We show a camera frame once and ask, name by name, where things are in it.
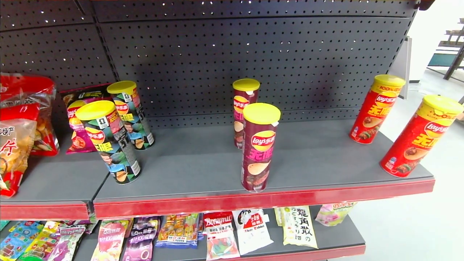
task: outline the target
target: white wall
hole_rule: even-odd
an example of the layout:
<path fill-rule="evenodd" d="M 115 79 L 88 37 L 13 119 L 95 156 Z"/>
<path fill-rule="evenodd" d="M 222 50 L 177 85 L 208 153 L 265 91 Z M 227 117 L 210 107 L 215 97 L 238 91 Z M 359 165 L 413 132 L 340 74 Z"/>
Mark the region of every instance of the white wall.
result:
<path fill-rule="evenodd" d="M 446 30 L 464 18 L 464 1 L 435 0 L 426 11 L 418 11 L 408 36 L 412 38 L 409 80 L 420 80 Z"/>

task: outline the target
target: red shelf edge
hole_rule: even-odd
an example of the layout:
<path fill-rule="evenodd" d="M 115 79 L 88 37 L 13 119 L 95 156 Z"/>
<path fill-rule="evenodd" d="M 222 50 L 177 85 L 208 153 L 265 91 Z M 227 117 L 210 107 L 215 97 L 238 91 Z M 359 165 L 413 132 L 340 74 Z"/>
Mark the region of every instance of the red shelf edge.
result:
<path fill-rule="evenodd" d="M 366 251 L 366 245 L 344 247 L 344 248 L 332 248 L 332 249 L 321 249 L 305 252 L 295 252 L 288 254 L 273 254 L 263 255 L 254 257 L 240 257 L 229 259 L 230 261 L 281 261 L 281 260 L 292 260 L 292 261 L 319 261 L 325 259 L 339 258 L 344 256 L 361 255 Z"/>
<path fill-rule="evenodd" d="M 87 220 L 87 205 L 0 205 L 4 220 Z"/>
<path fill-rule="evenodd" d="M 94 202 L 97 219 L 125 218 L 144 215 L 169 215 L 247 208 L 273 208 L 298 205 L 319 205 L 342 201 L 364 201 L 421 194 L 433 191 L 435 179 L 399 184 L 335 189 L 314 189 L 292 192 L 185 197 L 128 202 Z"/>

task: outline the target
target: maroon chip can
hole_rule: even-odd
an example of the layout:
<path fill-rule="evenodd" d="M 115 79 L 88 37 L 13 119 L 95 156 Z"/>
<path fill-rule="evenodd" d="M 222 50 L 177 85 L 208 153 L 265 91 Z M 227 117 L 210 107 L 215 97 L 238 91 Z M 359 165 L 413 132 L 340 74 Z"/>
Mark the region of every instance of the maroon chip can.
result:
<path fill-rule="evenodd" d="M 261 192 L 267 185 L 280 110 L 271 104 L 254 103 L 244 108 L 243 115 L 241 182 L 247 191 Z"/>
<path fill-rule="evenodd" d="M 234 144 L 237 148 L 243 148 L 243 135 L 244 135 L 244 120 L 243 109 L 249 105 L 257 102 L 259 82 L 255 79 L 240 79 L 232 84 L 234 88 L 233 96 L 233 128 L 234 128 Z"/>

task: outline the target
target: red chip can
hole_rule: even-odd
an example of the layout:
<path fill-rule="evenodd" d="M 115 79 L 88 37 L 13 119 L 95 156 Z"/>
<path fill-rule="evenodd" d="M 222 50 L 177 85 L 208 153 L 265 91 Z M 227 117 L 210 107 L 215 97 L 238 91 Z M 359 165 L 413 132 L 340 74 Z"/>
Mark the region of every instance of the red chip can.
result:
<path fill-rule="evenodd" d="M 255 103 L 246 106 L 243 115 L 245 142 L 241 181 L 249 192 L 261 192 L 269 176 L 280 110 L 271 104 Z"/>
<path fill-rule="evenodd" d="M 380 166 L 397 177 L 407 177 L 464 111 L 457 101 L 426 95 L 400 136 L 380 161 Z"/>
<path fill-rule="evenodd" d="M 374 77 L 374 83 L 350 131 L 351 139 L 361 144 L 373 142 L 405 83 L 404 79 L 388 74 Z"/>
<path fill-rule="evenodd" d="M 234 128 L 234 144 L 237 148 L 243 148 L 244 140 L 244 120 L 243 109 L 257 102 L 259 82 L 255 79 L 240 79 L 232 84 L 234 88 L 233 96 L 233 128 Z"/>

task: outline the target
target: red snack bag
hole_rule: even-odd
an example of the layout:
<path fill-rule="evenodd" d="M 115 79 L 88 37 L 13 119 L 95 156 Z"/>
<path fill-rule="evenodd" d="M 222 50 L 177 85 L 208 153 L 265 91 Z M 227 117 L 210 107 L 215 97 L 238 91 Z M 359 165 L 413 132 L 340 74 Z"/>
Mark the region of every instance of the red snack bag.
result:
<path fill-rule="evenodd" d="M 34 144 L 39 104 L 0 109 L 0 195 L 11 197 L 19 188 Z"/>
<path fill-rule="evenodd" d="M 23 74 L 1 74 L 0 107 L 20 104 L 39 104 L 39 117 L 34 133 L 31 155 L 55 156 L 59 145 L 52 127 L 52 101 L 56 96 L 55 83 L 47 77 Z"/>

